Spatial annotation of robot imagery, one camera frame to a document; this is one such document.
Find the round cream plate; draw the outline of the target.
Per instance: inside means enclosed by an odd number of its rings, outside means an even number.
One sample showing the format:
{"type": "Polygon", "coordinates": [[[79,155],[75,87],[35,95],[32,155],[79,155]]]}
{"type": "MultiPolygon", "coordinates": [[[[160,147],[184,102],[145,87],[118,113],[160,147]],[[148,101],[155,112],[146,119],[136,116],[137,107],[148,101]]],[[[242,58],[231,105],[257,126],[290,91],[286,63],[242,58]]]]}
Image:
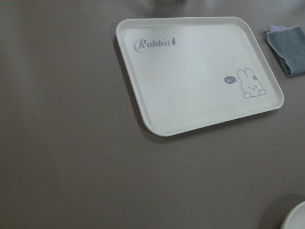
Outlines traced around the round cream plate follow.
{"type": "Polygon", "coordinates": [[[282,229],[304,229],[305,228],[305,202],[298,204],[285,218],[282,229]]]}

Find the cream rabbit tray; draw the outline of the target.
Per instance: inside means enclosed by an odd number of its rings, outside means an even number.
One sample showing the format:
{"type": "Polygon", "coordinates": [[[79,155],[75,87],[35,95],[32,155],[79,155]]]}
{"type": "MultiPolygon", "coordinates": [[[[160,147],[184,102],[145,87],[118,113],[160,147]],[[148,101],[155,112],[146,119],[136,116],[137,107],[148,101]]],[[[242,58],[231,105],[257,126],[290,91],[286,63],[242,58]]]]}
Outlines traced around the cream rabbit tray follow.
{"type": "Polygon", "coordinates": [[[126,19],[116,38],[142,120],[173,136],[280,108],[283,92],[238,17],[126,19]]]}

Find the grey folded cloth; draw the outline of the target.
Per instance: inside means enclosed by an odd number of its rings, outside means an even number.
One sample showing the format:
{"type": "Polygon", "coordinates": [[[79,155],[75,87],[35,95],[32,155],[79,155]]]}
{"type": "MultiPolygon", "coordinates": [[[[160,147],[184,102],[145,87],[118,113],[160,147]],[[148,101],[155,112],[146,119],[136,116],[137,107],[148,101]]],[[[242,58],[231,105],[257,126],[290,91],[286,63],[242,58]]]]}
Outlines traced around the grey folded cloth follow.
{"type": "Polygon", "coordinates": [[[305,73],[305,33],[300,26],[270,25],[264,35],[287,76],[305,73]]]}

